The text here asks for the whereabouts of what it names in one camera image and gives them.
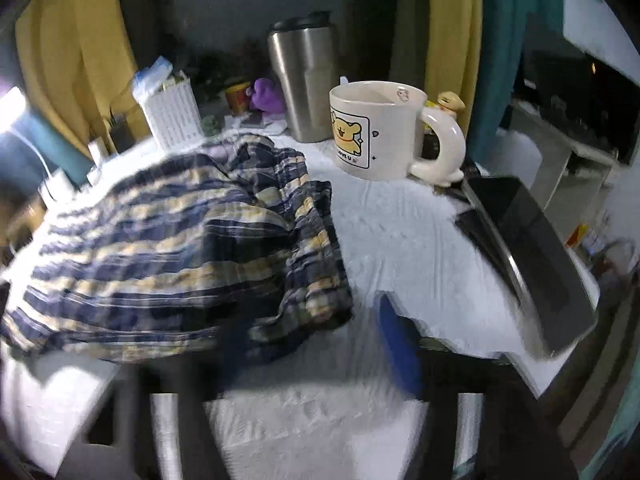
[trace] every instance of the mug handle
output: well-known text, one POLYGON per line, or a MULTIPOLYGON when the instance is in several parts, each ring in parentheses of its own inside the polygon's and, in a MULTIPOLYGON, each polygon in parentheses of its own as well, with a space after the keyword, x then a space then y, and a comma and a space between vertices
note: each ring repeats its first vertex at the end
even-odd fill
POLYGON ((442 110, 423 107, 420 120, 428 124, 440 141, 436 160, 418 158, 409 166, 409 173, 434 186, 448 187, 462 180, 460 166, 465 160, 465 136, 458 123, 442 110))

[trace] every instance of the blue object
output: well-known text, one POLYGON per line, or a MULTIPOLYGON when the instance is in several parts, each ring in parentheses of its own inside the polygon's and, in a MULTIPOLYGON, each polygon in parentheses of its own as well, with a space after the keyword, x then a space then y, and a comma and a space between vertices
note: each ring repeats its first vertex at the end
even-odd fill
POLYGON ((411 320, 401 317, 395 310, 390 293, 378 298, 378 326, 386 343, 393 374, 398 386, 416 399, 422 396, 422 365, 418 357, 419 334, 412 337, 407 330, 411 320))

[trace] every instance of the yellow curtain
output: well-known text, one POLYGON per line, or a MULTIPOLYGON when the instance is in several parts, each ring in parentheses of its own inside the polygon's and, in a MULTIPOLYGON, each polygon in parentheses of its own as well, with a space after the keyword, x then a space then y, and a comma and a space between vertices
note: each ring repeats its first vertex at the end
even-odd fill
POLYGON ((466 135, 476 93, 482 34, 482 0, 429 0, 425 90, 430 100, 452 91, 465 102, 458 115, 466 135))
MULTIPOLYGON (((110 105, 133 106, 125 89, 137 67, 120 0, 32 0, 15 37, 30 104, 89 155, 90 130, 104 136, 110 105)), ((148 135, 142 114, 127 121, 137 139, 148 135)))

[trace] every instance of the white basket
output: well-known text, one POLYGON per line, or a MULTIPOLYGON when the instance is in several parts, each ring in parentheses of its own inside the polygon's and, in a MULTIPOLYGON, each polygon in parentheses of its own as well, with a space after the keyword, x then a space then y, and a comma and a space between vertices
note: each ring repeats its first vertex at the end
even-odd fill
POLYGON ((204 140, 200 113, 188 79, 152 95, 141 108, 163 151, 183 150, 204 140))

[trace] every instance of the cup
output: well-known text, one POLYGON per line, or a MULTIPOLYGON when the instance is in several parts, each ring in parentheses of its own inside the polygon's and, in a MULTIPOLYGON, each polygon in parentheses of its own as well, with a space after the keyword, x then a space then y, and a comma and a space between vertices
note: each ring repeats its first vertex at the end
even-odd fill
POLYGON ((347 173, 367 180, 412 174, 438 186, 462 179, 465 137, 452 117, 427 108, 427 94, 389 81, 357 81, 329 92, 335 160, 347 173), (438 136, 436 160, 420 158, 424 123, 438 136))
POLYGON ((247 90, 251 87, 251 83, 240 83, 233 85, 225 90, 226 102, 231 108, 231 113, 236 117, 244 114, 249 109, 249 101, 251 98, 247 94, 247 90))

